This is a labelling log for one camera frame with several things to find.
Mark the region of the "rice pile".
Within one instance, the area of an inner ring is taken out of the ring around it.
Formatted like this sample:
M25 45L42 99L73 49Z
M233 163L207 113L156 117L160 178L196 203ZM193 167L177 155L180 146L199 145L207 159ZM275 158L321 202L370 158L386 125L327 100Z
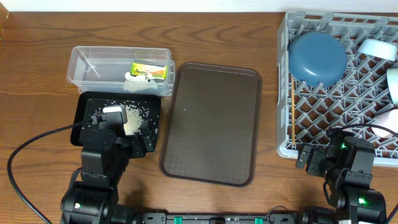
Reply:
M102 112L103 108L106 106L114 106L114 105L124 105L127 109L127 123L122 125L115 125L111 123L100 123L100 124L88 124L87 132L93 133L100 129L109 129L116 133L117 136L127 137L127 136L134 136L138 134L143 134L144 132L141 129L144 127L145 124L149 125L150 118L149 118L149 108L145 108L143 106L139 107L139 104L134 105L130 104L123 104L116 102L112 102L110 105L104 105L99 110L96 110L92 115L99 114Z

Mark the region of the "white tissue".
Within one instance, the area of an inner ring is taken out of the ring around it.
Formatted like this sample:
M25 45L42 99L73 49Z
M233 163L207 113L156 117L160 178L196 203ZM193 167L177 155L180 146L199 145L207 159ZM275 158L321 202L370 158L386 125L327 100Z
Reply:
M125 82L123 89L125 91L137 92L157 88L156 82L149 79L146 75L134 76L130 72L126 72L124 76Z

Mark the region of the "pink cup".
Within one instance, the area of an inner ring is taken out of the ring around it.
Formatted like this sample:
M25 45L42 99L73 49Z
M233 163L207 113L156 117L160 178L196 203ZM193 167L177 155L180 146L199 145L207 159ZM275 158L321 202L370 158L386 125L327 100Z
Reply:
M391 131L397 133L397 119L398 119L398 110L390 110L388 112L385 112L383 114L379 114L374 117L374 122L373 124L382 126L384 128L390 129ZM388 131L385 131L383 129L379 128L371 128L373 133L380 138L390 138L392 137L392 134L389 133Z

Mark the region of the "yellow snack wrapper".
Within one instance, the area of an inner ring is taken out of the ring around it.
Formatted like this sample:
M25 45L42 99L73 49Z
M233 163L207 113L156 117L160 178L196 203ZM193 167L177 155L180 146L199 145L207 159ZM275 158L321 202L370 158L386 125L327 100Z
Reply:
M133 62L130 73L135 77L139 75L145 75L151 79L159 78L164 80L167 78L167 66L161 67Z

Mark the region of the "wooden chopstick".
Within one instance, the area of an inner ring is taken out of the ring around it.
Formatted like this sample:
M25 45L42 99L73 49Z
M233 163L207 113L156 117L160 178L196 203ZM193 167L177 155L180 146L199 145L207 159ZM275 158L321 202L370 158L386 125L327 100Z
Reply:
M295 147L295 78L291 76L292 148Z

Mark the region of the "dark blue plate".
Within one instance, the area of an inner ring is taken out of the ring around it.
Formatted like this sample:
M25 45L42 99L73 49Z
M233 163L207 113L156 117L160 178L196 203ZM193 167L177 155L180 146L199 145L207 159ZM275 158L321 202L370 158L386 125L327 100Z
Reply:
M297 37L288 46L289 72L296 80L325 88L339 81L347 67L344 47L333 36L309 32Z

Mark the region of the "mint green bowl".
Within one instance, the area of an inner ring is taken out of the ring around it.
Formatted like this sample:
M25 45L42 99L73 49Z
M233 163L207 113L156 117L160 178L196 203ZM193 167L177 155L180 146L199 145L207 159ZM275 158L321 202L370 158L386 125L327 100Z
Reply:
M388 68L386 72L389 94L393 104L398 104L398 69Z

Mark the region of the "light blue bowl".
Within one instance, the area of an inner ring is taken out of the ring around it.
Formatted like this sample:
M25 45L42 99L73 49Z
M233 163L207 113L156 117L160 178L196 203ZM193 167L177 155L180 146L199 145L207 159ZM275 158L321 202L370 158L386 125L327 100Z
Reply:
M394 61L397 55L397 46L380 40L366 39L360 45L358 52Z

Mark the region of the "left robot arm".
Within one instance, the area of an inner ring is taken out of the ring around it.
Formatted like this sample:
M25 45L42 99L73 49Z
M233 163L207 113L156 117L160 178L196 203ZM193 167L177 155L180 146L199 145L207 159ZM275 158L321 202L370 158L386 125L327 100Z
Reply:
M141 223L141 214L118 204L118 184L130 159L155 150L153 123L145 120L137 136L125 136L121 119L90 123L98 129L83 138L81 168L76 170L62 198L61 223Z

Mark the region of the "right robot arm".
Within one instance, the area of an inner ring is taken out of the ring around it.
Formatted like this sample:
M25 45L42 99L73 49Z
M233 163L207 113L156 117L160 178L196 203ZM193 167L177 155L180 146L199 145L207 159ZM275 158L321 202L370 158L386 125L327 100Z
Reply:
M373 145L349 131L330 135L327 147L304 144L296 167L323 178L323 193L334 209L309 207L298 223L385 223L386 201L370 188L375 152Z

